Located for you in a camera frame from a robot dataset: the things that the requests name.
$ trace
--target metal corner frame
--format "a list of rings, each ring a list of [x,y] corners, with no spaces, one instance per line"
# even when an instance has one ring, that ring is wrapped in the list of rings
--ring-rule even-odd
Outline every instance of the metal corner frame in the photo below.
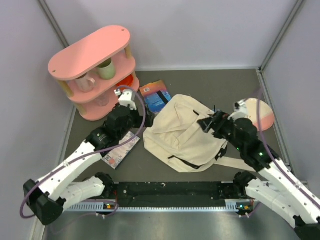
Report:
[[[49,20],[50,24],[52,25],[52,28],[57,36],[57,38],[59,39],[59,41],[61,42],[61,44],[63,45],[64,48],[67,48],[70,46],[70,44],[68,43],[68,40],[66,39],[64,33],[62,32],[58,22],[56,21],[54,15],[52,14],[47,1],[46,0],[36,0],[39,4],[39,6],[41,7],[43,13],[45,14],[45,16],[47,17],[47,19]]]
[[[281,127],[281,124],[279,122],[279,120],[277,119],[277,111],[275,110],[275,107],[274,107],[274,101],[272,100],[272,97],[270,95],[270,91],[269,91],[269,88],[268,88],[268,84],[266,82],[266,79],[264,77],[264,74],[261,72],[260,69],[256,69],[256,74],[258,76],[258,79],[259,79],[259,82],[260,82],[260,86],[263,90],[263,95],[264,95],[264,98],[265,98],[265,101],[266,103],[272,108],[273,112],[275,113],[275,120],[274,120],[274,131],[275,131],[275,136],[276,136],[276,139],[279,143],[279,147],[280,147],[280,151],[281,151],[281,154],[282,154],[282,157],[283,157],[283,161],[286,163],[286,164],[290,164],[291,166],[291,169],[292,169],[292,172],[293,174],[295,174],[295,171],[294,169],[292,168],[292,164],[290,162],[290,155],[289,155],[289,151],[286,147],[286,141],[285,141],[285,138],[283,136],[283,131],[282,131],[282,127]]]
[[[286,35],[289,27],[292,25],[294,19],[296,18],[296,16],[298,15],[298,13],[301,11],[301,9],[304,6],[304,3],[306,2],[306,0],[297,0],[294,7],[292,8],[288,18],[286,19],[284,25],[282,26],[278,36],[276,37],[276,39],[274,40],[269,52],[267,53],[266,57],[264,58],[261,67],[259,68],[259,70],[263,73],[271,58],[273,57],[273,55],[275,54],[275,51],[277,50],[277,48],[279,47],[282,39],[284,38],[284,36]]]

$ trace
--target wooden shelf post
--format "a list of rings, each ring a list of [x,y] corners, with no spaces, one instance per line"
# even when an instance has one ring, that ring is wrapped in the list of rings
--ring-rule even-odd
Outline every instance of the wooden shelf post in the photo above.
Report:
[[[125,55],[126,55],[126,58],[129,59],[132,57],[132,52],[131,52],[131,48],[130,48],[130,45],[128,45],[125,49]]]
[[[61,88],[63,89],[63,91],[66,93],[66,95],[68,97],[71,98],[74,96],[74,92],[71,90],[71,88],[69,87],[69,85],[65,81],[57,80],[57,82],[61,86]]]
[[[79,110],[79,113],[80,113],[81,115],[85,115],[85,114],[87,113],[86,109],[85,109],[84,106],[82,106],[81,104],[75,103],[74,105],[75,105],[76,109]]]

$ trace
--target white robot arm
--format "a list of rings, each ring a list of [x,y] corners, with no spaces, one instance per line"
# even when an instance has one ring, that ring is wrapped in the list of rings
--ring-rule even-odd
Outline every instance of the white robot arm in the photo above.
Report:
[[[139,115],[134,102],[135,94],[131,90],[115,90],[119,97],[119,104],[107,115],[103,126],[96,128],[81,143],[79,148],[66,160],[64,160],[52,172],[61,169],[54,176],[43,182],[31,193],[27,205],[44,225],[54,222],[70,206],[86,199],[101,196],[108,198],[113,192],[113,181],[105,173],[97,173],[95,176],[83,182],[74,182],[88,167],[101,160],[108,154],[104,149],[116,147],[119,141],[132,128],[139,128],[143,117]],[[153,125],[154,115],[145,106],[146,118],[144,127]],[[37,181],[30,179],[23,185],[26,196],[44,178],[51,173],[39,178]]]
[[[235,176],[234,183],[245,188],[246,195],[254,198],[284,218],[301,239],[315,239],[320,234],[320,200],[312,194],[286,167],[279,156],[268,146],[273,159],[264,144],[258,139],[257,128],[246,118],[246,102],[234,105],[231,115],[218,111],[199,120],[201,128],[213,136],[226,139],[240,152],[244,162],[262,177],[270,181],[277,191],[269,188],[249,172]]]

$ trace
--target purple cable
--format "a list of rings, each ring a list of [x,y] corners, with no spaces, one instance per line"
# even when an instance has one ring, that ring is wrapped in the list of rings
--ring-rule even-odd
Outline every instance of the purple cable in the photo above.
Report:
[[[261,89],[260,86],[257,87],[257,88],[249,95],[249,97],[247,97],[247,98],[244,99],[244,101],[246,102],[248,99],[254,97],[254,96],[259,92],[260,89]]]
[[[262,131],[262,126],[261,126],[261,119],[260,119],[260,101],[261,101],[261,97],[262,97],[262,88],[260,89],[259,91],[259,94],[258,94],[258,104],[257,104],[257,107],[256,107],[256,118],[257,118],[257,123],[258,123],[258,130],[259,130],[259,133],[260,133],[260,137],[261,137],[261,140],[262,140],[262,143],[265,147],[265,150],[266,152],[268,153],[269,157],[271,158],[272,162],[274,162],[274,164],[276,165],[276,167],[279,169],[279,171],[290,181],[290,183],[292,183],[293,186],[296,186],[296,183],[294,180],[292,180],[292,178],[286,173],[286,171],[284,171],[280,165],[277,163],[277,161],[275,160],[274,156],[272,155],[269,147],[268,147],[268,144],[267,144],[267,141],[266,141],[266,138],[263,134],[263,131]],[[309,196],[302,188],[299,188],[299,191],[305,196],[307,197],[319,210],[320,210],[320,204],[318,204],[311,196]]]
[[[245,215],[245,216],[243,216],[243,217],[248,217],[248,218],[250,218],[250,217],[260,208],[260,206],[261,206],[261,202],[258,202],[258,204],[255,206],[255,208],[253,209],[253,211],[250,212],[248,215]]]
[[[142,105],[142,110],[143,110],[143,118],[142,118],[142,123],[141,123],[141,126],[139,127],[138,131],[136,132],[136,134],[131,137],[130,139],[128,139],[127,141],[119,144],[119,145],[116,145],[116,146],[112,146],[112,147],[108,147],[108,148],[105,148],[105,149],[101,149],[99,151],[93,151],[93,152],[90,152],[90,153],[87,153],[87,154],[84,154],[82,156],[79,156],[75,159],[73,159],[72,161],[69,162],[69,165],[71,164],[74,164],[76,161],[79,161],[83,158],[86,158],[88,156],[91,156],[91,155],[94,155],[94,154],[100,154],[100,153],[104,153],[104,152],[107,152],[107,151],[111,151],[112,149],[116,149],[118,147],[121,147],[127,143],[129,143],[131,140],[133,140],[138,134],[140,134],[142,128],[144,127],[145,125],[145,122],[146,122],[146,116],[147,116],[147,113],[146,113],[146,109],[145,109],[145,104],[144,104],[144,101],[143,99],[139,96],[139,94],[137,94],[137,92],[132,88],[132,87],[129,87],[129,86],[126,86],[126,85],[120,85],[118,86],[116,89],[118,90],[119,88],[127,88],[131,91],[133,91],[135,93],[135,95],[138,97],[141,105]],[[60,172],[62,169],[64,169],[65,166],[61,166],[59,167],[58,169],[56,169],[55,171],[52,171],[48,176],[46,176],[44,179],[42,179],[41,181],[39,181],[27,194],[26,196],[24,197],[23,201],[22,201],[22,204],[20,206],[20,217],[23,218],[23,219],[29,219],[29,218],[32,218],[34,217],[35,215],[29,215],[29,216],[26,216],[24,215],[24,207],[30,197],[30,195],[41,185],[43,184],[45,181],[47,181],[48,179],[50,179],[52,176],[54,176],[55,174],[57,174],[58,172]]]
[[[109,203],[109,204],[114,204],[115,202],[114,201],[110,201],[110,200],[86,200],[84,202],[96,202],[96,203]],[[114,215],[116,213],[116,211],[118,211],[119,209],[119,205],[118,203],[116,204],[115,206],[115,209],[113,210],[113,212],[111,212],[110,214],[106,215],[106,217],[111,217],[112,215]],[[66,230],[68,227],[70,227],[72,224],[74,224],[76,221],[78,221],[79,219],[83,218],[83,217],[86,217],[86,216],[93,216],[93,215],[97,215],[97,213],[95,212],[89,212],[89,213],[85,213],[85,214],[82,214],[80,216],[78,216],[77,218],[75,218],[74,220],[68,222],[62,229],[60,229],[59,231],[56,231],[54,229],[54,227],[51,225],[50,226],[50,230],[51,230],[51,233],[53,235],[59,235],[60,233],[62,233],[64,230]]]

